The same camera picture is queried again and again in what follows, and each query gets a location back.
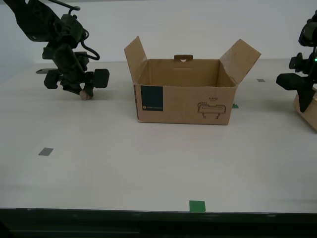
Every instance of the wooden object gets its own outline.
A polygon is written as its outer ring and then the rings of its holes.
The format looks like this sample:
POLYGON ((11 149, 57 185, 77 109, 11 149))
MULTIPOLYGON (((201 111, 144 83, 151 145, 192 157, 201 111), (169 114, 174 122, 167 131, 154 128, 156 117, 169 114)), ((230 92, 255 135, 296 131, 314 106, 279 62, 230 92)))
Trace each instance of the wooden object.
POLYGON ((304 113, 299 110, 298 94, 296 95, 294 100, 294 108, 317 131, 317 91, 313 97, 312 102, 304 113))

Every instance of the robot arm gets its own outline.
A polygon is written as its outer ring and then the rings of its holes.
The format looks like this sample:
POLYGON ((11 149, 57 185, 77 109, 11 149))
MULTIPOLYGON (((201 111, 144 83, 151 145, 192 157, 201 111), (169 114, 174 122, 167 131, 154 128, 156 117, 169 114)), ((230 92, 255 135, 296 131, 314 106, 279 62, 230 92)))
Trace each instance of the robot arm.
POLYGON ((297 90, 300 111, 303 113, 316 93, 314 84, 317 83, 317 11, 303 27, 298 41, 302 46, 313 47, 313 52, 308 59, 303 59, 302 53, 298 53, 296 57, 292 57, 289 68, 308 76, 301 77, 295 73, 283 73, 277 77, 276 83, 286 90, 297 90))
POLYGON ((96 69, 86 72, 89 58, 99 60, 97 52, 87 47, 84 41, 89 33, 77 21, 72 10, 80 10, 77 6, 69 6, 58 0, 49 0, 69 8, 68 14, 60 19, 48 6, 39 0, 4 0, 15 14, 16 21, 25 35, 35 42, 48 42, 44 48, 42 58, 53 60, 56 70, 48 71, 44 84, 49 89, 56 89, 57 82, 63 90, 78 94, 82 99, 91 99, 93 88, 106 88, 109 79, 107 69, 96 69), (81 43, 83 48, 96 56, 86 52, 73 52, 81 43), (80 83, 85 83, 82 90, 80 83))

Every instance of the white wall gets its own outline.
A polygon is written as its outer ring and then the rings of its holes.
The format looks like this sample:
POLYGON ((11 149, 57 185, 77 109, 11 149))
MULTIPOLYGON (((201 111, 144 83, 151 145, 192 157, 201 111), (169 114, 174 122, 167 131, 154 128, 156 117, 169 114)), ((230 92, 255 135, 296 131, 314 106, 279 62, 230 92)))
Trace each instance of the white wall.
MULTIPOLYGON (((87 45, 102 61, 125 60, 123 49, 140 36, 149 58, 193 54, 218 58, 242 38, 263 59, 308 55, 298 37, 317 9, 317 0, 149 0, 72 3, 79 21, 90 32, 87 45)), ((61 16, 66 9, 49 6, 61 16)), ((13 13, 0 5, 0 66, 43 60, 45 43, 29 41, 13 13)))

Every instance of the cardboard piece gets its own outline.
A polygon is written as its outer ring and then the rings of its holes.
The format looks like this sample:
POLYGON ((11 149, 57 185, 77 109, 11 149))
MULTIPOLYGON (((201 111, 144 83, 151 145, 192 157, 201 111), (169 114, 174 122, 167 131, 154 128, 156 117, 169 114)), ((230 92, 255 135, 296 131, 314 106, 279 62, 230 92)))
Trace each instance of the cardboard piece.
POLYGON ((294 100, 294 108, 317 131, 317 90, 315 89, 315 91, 316 93, 313 97, 313 100, 309 104, 306 111, 303 113, 300 111, 298 94, 294 100))
POLYGON ((140 38, 125 49, 140 122, 229 123, 238 84, 260 53, 238 40, 220 59, 147 59, 140 38))

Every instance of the printed label on box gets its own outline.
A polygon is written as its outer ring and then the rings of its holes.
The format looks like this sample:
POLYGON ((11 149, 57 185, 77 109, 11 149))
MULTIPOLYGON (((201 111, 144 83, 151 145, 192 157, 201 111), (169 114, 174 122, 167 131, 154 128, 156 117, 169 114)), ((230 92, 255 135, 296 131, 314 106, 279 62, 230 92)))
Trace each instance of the printed label on box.
POLYGON ((163 87, 141 85, 142 110, 163 111, 163 87))

